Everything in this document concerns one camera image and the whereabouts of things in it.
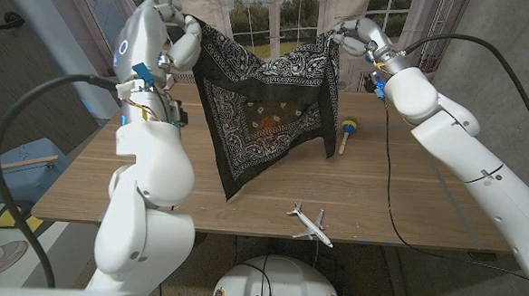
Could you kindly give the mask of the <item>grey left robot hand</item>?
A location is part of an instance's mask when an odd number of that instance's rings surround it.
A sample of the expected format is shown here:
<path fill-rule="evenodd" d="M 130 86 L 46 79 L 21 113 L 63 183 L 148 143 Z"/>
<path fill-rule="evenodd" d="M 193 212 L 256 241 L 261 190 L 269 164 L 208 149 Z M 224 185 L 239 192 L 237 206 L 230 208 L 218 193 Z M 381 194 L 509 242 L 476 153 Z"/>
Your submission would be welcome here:
<path fill-rule="evenodd" d="M 201 52 L 202 28 L 175 0 L 145 0 L 126 21 L 113 56 L 126 121 L 183 127 L 188 114 L 164 90 L 173 71 L 191 70 Z"/>

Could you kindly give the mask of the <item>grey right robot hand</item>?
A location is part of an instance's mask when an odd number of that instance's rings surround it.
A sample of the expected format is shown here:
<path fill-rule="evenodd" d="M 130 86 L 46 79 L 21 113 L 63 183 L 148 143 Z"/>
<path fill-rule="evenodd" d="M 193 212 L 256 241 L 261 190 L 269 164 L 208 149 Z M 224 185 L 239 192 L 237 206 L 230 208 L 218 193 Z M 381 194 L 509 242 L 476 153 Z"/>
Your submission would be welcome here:
<path fill-rule="evenodd" d="M 371 19 L 364 17 L 338 24 L 331 39 L 353 57 L 362 57 L 374 67 L 389 75 L 409 68 L 385 32 Z"/>

